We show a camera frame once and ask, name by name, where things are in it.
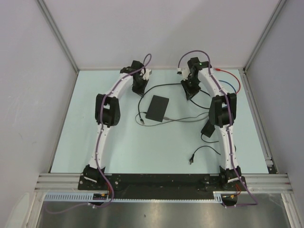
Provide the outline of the black network switch box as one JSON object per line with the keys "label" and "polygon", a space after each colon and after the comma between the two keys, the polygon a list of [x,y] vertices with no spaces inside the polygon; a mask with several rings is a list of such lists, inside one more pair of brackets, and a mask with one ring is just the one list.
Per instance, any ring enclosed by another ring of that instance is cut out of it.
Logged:
{"label": "black network switch box", "polygon": [[146,113],[146,119],[162,123],[167,110],[169,98],[154,95]]}

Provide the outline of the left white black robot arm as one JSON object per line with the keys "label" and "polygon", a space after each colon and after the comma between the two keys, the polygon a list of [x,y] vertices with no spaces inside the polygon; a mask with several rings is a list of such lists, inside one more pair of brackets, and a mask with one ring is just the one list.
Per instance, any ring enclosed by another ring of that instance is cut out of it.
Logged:
{"label": "left white black robot arm", "polygon": [[95,190],[101,189],[105,184],[103,177],[106,168],[105,143],[110,130],[118,125],[121,118],[119,100],[129,87],[137,95],[144,95],[152,73],[147,66],[148,64],[134,60],[130,66],[120,70],[119,78],[108,92],[96,96],[96,146],[88,165],[83,170],[84,179],[88,180],[88,184]]}

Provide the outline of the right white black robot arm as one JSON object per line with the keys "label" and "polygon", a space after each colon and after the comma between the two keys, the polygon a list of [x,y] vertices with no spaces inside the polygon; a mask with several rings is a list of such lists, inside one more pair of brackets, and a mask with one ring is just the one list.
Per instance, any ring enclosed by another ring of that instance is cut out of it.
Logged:
{"label": "right white black robot arm", "polygon": [[211,97],[209,122],[215,127],[220,145],[219,185],[223,190],[231,190],[241,177],[233,141],[233,124],[236,118],[237,95],[229,93],[214,76],[210,62],[191,58],[187,68],[177,68],[182,75],[182,87],[186,99],[192,99],[200,91],[202,83]]}

